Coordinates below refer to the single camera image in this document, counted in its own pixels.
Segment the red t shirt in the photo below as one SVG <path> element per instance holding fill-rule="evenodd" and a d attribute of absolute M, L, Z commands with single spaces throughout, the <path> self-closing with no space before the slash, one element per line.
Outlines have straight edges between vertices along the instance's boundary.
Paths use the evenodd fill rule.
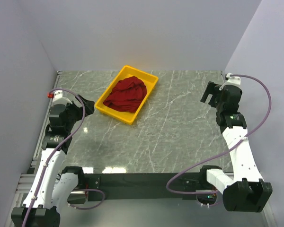
<path fill-rule="evenodd" d="M 119 112 L 135 113 L 147 95 L 147 88 L 136 76 L 117 82 L 103 104 Z"/>

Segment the yellow plastic tray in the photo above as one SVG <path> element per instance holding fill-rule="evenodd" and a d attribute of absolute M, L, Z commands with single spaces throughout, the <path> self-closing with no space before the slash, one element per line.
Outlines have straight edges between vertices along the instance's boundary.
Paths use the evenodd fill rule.
<path fill-rule="evenodd" d="M 131 125 L 159 78 L 124 66 L 95 104 L 103 114 Z"/>

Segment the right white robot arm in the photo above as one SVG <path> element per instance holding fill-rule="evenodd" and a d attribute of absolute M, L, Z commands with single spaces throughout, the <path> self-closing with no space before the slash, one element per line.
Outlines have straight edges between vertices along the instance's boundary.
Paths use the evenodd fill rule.
<path fill-rule="evenodd" d="M 203 166 L 202 184 L 213 185 L 221 194 L 227 211 L 261 212 L 273 192 L 265 182 L 254 161 L 248 140 L 244 116 L 238 111 L 242 90 L 236 85 L 209 82 L 201 98 L 216 109 L 216 122 L 230 150 L 233 177 L 218 166 Z"/>

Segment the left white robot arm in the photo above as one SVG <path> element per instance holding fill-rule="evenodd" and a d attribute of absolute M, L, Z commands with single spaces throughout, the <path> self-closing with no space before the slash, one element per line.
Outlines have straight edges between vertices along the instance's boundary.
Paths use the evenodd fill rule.
<path fill-rule="evenodd" d="M 48 95 L 53 100 L 49 109 L 49 123 L 42 141 L 40 164 L 29 190 L 19 208 L 14 207 L 11 219 L 16 227 L 57 227 L 61 210 L 76 188 L 83 188 L 82 167 L 69 166 L 59 173 L 67 155 L 76 122 L 94 113 L 94 102 L 78 95 L 82 106 L 64 97 L 62 91 Z"/>

